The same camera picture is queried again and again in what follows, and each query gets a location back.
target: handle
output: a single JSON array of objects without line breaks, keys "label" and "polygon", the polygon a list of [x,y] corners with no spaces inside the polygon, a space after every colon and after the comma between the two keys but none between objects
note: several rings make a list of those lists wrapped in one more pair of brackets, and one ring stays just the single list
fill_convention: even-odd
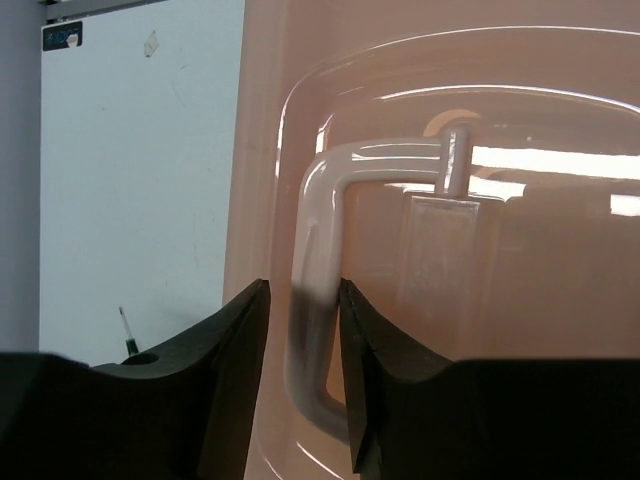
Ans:
[{"label": "handle", "polygon": [[464,196],[471,151],[463,128],[444,139],[388,139],[321,153],[300,187],[291,276],[285,379],[296,408],[348,443],[346,407],[327,391],[342,266],[344,194],[357,182],[435,184],[436,193]]}]

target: sticker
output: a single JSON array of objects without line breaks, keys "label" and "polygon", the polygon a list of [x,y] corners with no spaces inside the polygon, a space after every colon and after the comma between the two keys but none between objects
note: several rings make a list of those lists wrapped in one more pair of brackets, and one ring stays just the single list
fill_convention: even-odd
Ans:
[{"label": "sticker", "polygon": [[42,50],[62,50],[82,45],[82,22],[54,25],[42,30]]}]

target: white surface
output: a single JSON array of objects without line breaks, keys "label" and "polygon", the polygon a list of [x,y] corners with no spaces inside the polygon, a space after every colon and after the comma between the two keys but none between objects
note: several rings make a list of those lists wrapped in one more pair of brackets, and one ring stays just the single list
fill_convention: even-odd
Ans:
[{"label": "white surface", "polygon": [[220,307],[243,10],[169,0],[43,54],[41,350],[120,361],[119,305],[141,349]]}]

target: gray wall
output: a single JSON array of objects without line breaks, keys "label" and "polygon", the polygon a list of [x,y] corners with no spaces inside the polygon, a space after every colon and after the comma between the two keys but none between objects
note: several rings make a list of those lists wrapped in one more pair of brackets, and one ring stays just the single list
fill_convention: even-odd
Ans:
[{"label": "gray wall", "polygon": [[40,27],[36,0],[0,15],[0,350],[38,348]]}]

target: pink plastic handle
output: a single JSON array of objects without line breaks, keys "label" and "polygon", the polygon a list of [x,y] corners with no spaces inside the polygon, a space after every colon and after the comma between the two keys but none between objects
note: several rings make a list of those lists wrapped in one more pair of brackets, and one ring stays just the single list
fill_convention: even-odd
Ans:
[{"label": "pink plastic handle", "polygon": [[318,155],[304,176],[285,378],[302,415],[345,443],[346,409],[326,386],[341,280],[345,191],[352,183],[383,181],[434,184],[437,193],[465,195],[470,157],[468,135],[456,129],[447,131],[444,141],[387,139],[342,145]]}]

